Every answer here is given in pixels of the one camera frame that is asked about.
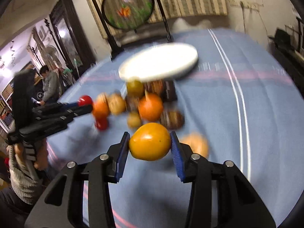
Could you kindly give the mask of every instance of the white plate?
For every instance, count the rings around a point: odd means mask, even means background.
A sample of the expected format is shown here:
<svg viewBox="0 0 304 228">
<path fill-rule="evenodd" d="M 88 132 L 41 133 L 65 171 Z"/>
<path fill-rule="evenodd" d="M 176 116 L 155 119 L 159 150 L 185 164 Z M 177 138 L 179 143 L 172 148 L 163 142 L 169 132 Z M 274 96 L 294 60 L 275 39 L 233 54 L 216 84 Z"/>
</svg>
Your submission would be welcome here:
<svg viewBox="0 0 304 228">
<path fill-rule="evenodd" d="M 197 62 L 194 46 L 184 43 L 166 43 L 144 49 L 125 60 L 119 67 L 124 81 L 154 81 L 181 76 Z"/>
</svg>

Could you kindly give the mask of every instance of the orange flower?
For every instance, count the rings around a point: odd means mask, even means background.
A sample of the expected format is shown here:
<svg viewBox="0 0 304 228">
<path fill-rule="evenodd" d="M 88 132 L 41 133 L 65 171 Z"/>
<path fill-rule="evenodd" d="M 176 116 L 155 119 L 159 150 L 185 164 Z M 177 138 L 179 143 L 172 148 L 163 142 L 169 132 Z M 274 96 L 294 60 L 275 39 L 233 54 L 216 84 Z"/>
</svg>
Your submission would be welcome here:
<svg viewBox="0 0 304 228">
<path fill-rule="evenodd" d="M 125 8 L 120 8 L 120 10 L 117 10 L 117 13 L 122 16 L 128 18 L 131 15 L 131 9 L 127 6 Z"/>
</svg>

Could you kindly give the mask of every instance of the yellow fruit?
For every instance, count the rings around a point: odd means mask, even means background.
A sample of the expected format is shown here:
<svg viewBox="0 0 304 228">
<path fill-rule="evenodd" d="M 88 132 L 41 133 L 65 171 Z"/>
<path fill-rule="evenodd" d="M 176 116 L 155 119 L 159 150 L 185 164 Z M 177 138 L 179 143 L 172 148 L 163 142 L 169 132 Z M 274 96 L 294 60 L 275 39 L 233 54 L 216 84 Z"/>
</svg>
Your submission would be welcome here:
<svg viewBox="0 0 304 228">
<path fill-rule="evenodd" d="M 131 112 L 127 118 L 129 128 L 139 128 L 142 125 L 141 118 L 137 112 Z"/>
<path fill-rule="evenodd" d="M 155 161 L 169 152 L 171 139 L 168 130 L 161 124 L 150 122 L 142 125 L 129 141 L 129 149 L 136 159 Z"/>
<path fill-rule="evenodd" d="M 115 116 L 126 111 L 126 102 L 119 94 L 112 94 L 108 99 L 108 105 L 111 113 Z"/>
<path fill-rule="evenodd" d="M 108 101 L 107 101 L 107 93 L 100 93 L 98 96 L 97 96 L 97 98 L 96 98 L 96 102 L 99 102 L 99 101 L 101 101 L 101 102 L 105 102 L 105 103 L 107 103 Z"/>
<path fill-rule="evenodd" d="M 180 143 L 189 145 L 194 153 L 199 154 L 204 158 L 207 158 L 209 155 L 208 141 L 198 133 L 192 133 L 183 137 L 180 140 Z"/>
<path fill-rule="evenodd" d="M 130 97 L 141 98 L 144 93 L 143 84 L 140 81 L 130 81 L 126 83 L 127 92 Z"/>
</svg>

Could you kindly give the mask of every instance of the dark wooden cabinet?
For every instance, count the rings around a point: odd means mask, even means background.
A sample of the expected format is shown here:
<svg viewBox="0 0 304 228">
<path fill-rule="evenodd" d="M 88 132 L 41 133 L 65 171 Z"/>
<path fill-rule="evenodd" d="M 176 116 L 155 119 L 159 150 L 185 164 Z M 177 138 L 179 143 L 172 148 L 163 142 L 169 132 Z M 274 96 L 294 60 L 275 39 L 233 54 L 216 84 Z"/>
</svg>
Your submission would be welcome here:
<svg viewBox="0 0 304 228">
<path fill-rule="evenodd" d="M 95 63 L 72 0 L 59 0 L 54 6 L 50 20 L 68 68 L 77 80 Z"/>
</svg>

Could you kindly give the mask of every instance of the black hair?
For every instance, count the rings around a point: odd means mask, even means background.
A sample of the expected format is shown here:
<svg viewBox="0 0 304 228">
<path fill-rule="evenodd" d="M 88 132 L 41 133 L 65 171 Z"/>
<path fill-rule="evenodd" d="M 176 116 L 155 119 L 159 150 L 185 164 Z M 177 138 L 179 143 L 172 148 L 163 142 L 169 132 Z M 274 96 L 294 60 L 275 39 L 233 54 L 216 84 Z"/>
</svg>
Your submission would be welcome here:
<svg viewBox="0 0 304 228">
<path fill-rule="evenodd" d="M 39 74 L 42 75 L 44 74 L 46 71 L 49 71 L 49 67 L 47 65 L 42 66 L 42 68 L 40 68 Z"/>
<path fill-rule="evenodd" d="M 33 97 L 35 70 L 22 70 L 13 79 L 12 112 L 16 130 L 28 126 L 33 121 Z"/>
</svg>

